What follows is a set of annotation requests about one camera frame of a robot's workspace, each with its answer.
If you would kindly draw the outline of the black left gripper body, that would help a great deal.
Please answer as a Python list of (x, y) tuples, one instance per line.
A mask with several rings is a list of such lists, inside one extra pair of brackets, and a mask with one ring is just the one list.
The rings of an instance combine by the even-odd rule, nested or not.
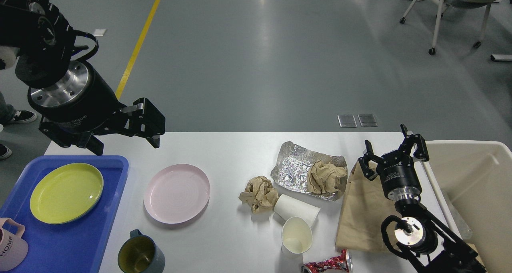
[(92, 131), (123, 107), (92, 65), (77, 60), (55, 84), (29, 88), (28, 102), (46, 121), (70, 133)]

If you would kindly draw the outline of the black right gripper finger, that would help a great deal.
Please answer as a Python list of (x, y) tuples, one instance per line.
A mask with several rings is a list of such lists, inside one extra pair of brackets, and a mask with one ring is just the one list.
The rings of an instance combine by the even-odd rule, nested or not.
[[(369, 140), (365, 140), (364, 145), (366, 147), (366, 151), (363, 153), (362, 157), (358, 158), (358, 163), (364, 177), (369, 181), (373, 181), (379, 175), (377, 171), (379, 166), (384, 165), (384, 158), (374, 154), (372, 144)], [(371, 169), (370, 162), (376, 163), (377, 167), (375, 169)]]
[(410, 162), (428, 162), (430, 160), (426, 141), (421, 134), (414, 134), (404, 125), (400, 125), (404, 140), (398, 147), (399, 156)]

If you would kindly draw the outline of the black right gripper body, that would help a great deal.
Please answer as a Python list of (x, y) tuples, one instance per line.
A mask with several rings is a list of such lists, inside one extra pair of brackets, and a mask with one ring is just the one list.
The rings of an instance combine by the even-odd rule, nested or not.
[(392, 201), (419, 197), (422, 188), (415, 171), (414, 159), (403, 152), (390, 152), (382, 156), (377, 166), (384, 196)]

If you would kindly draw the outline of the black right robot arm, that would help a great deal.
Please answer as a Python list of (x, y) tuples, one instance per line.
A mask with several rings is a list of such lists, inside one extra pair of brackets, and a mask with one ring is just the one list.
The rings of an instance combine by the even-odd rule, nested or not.
[(384, 196), (400, 213), (382, 222), (385, 246), (419, 273), (485, 273), (475, 249), (421, 204), (422, 188), (414, 164), (429, 160), (426, 141), (404, 124), (400, 127), (404, 140), (398, 149), (377, 156), (366, 140), (366, 152), (358, 159), (364, 177), (370, 181), (379, 177)]

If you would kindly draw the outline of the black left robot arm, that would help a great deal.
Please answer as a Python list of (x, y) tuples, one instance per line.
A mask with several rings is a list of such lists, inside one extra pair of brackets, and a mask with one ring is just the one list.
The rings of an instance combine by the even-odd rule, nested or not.
[(99, 135), (138, 136), (159, 148), (164, 115), (148, 98), (121, 103), (88, 62), (98, 49), (97, 38), (73, 29), (49, 0), (1, 0), (1, 69), (15, 66), (47, 138), (98, 156)]

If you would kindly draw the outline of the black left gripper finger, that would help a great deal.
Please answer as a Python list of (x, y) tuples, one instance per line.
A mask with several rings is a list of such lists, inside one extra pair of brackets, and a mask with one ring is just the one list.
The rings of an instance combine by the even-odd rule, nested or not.
[(60, 147), (68, 148), (75, 145), (78, 148), (88, 149), (97, 156), (104, 153), (104, 144), (94, 136), (93, 132), (69, 133), (48, 119), (40, 121), (39, 130)]
[(148, 98), (139, 98), (131, 106), (121, 105), (102, 124), (102, 134), (120, 134), (142, 137), (153, 148), (160, 147), (160, 136), (165, 133), (165, 117)]

